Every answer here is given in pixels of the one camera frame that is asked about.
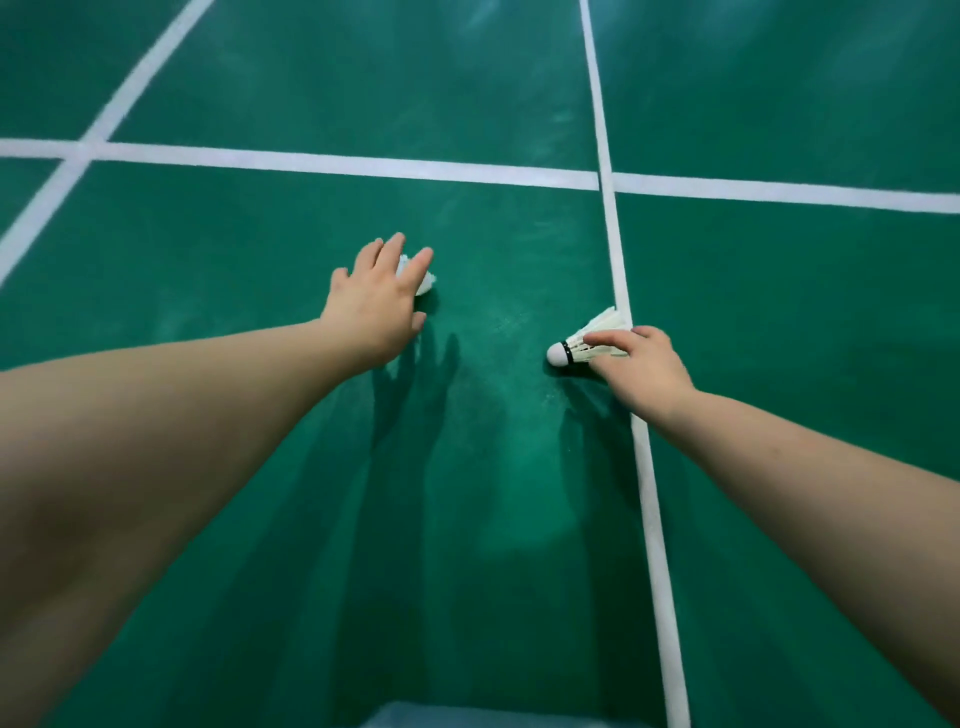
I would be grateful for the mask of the person's right forearm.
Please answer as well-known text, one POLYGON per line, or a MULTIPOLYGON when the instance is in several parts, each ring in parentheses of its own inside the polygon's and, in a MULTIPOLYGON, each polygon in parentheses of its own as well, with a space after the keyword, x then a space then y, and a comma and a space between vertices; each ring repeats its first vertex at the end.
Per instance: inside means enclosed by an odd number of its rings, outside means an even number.
POLYGON ((649 422, 960 728, 960 482, 695 389, 649 422))

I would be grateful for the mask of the person's left hand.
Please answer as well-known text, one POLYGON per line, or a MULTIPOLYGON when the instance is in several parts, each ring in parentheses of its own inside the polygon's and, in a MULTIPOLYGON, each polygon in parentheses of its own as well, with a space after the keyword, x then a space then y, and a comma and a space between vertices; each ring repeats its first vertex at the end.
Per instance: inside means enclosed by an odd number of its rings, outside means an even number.
POLYGON ((345 376, 386 365, 417 336, 410 335, 415 293, 434 258, 432 248, 410 257, 402 278, 376 272, 381 238, 359 250, 344 290, 328 293, 318 319, 321 342, 345 376))

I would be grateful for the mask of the person's left forearm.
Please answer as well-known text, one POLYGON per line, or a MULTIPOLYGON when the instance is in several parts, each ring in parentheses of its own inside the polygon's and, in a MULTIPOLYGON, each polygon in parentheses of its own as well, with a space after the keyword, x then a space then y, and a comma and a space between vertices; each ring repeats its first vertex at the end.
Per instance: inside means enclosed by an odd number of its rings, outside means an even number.
POLYGON ((0 372, 0 728, 33 728, 294 426, 369 367, 329 321, 0 372))

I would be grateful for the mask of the white feather shuttlecock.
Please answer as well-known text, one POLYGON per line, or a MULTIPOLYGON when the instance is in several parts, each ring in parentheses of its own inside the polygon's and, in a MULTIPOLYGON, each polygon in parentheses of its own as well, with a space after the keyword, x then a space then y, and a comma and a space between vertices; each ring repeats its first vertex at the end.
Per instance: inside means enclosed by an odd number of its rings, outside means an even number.
MULTIPOLYGON (((396 277, 398 279, 401 279, 403 277, 404 271, 410 266, 410 262, 411 262, 410 256, 408 256, 405 253, 402 253, 400 255, 396 272, 395 272, 396 277)), ((430 272, 429 270, 426 271, 423 275, 423 278, 420 284, 418 285, 414 293, 414 297, 419 298, 419 297, 425 296, 428 292, 430 292, 433 289, 434 285, 436 284, 436 281, 437 281, 437 276, 434 273, 430 272)))
POLYGON ((546 363, 553 368, 566 368, 588 363, 598 357, 626 358, 627 352, 615 346, 590 346, 584 342, 584 337, 597 332, 628 332, 630 329, 630 323, 624 315, 616 307, 610 306, 571 335, 550 345, 546 349, 546 363))

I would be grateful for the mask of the person's right hand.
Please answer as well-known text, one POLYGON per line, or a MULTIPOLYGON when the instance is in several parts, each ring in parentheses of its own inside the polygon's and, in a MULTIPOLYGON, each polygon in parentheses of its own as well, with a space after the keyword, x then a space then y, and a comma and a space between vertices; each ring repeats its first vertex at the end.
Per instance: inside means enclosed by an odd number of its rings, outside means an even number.
POLYGON ((588 365, 633 415, 657 428, 668 428, 697 390, 664 331, 651 325, 630 331, 647 336, 639 349, 626 357, 598 356, 588 365))

